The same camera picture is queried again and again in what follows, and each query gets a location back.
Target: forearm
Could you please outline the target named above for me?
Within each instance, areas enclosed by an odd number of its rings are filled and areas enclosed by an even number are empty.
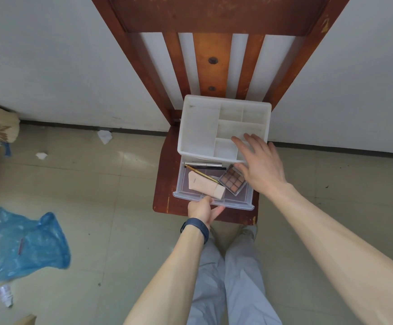
[[[124,325],[187,322],[203,245],[201,231],[195,226],[186,226],[171,255],[145,288]]]
[[[393,324],[393,261],[283,184],[268,197],[366,324]]]

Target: left hand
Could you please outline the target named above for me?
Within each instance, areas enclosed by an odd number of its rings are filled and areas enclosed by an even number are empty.
[[[225,206],[219,205],[212,210],[210,207],[211,202],[213,202],[213,199],[210,196],[205,196],[199,202],[192,201],[187,206],[188,217],[201,220],[209,230],[210,224],[225,209]]]

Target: chair backrest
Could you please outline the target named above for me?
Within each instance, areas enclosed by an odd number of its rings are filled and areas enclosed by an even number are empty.
[[[349,0],[92,0],[172,125],[173,108],[139,33],[162,32],[183,98],[190,94],[178,33],[193,33],[201,95],[226,96],[232,34],[248,41],[237,87],[244,99],[265,35],[297,37],[263,101],[274,108]]]

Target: makeup palette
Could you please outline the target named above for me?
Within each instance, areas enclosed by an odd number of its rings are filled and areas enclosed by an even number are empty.
[[[226,189],[237,196],[242,188],[246,185],[244,176],[234,167],[230,165],[225,173],[219,178],[219,183]]]

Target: leg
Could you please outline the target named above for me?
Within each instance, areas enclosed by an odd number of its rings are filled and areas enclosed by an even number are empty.
[[[261,264],[253,245],[255,226],[243,228],[225,256],[225,288],[230,325],[281,324],[266,298]]]
[[[225,309],[225,261],[214,242],[210,237],[201,253],[187,325],[220,324]]]

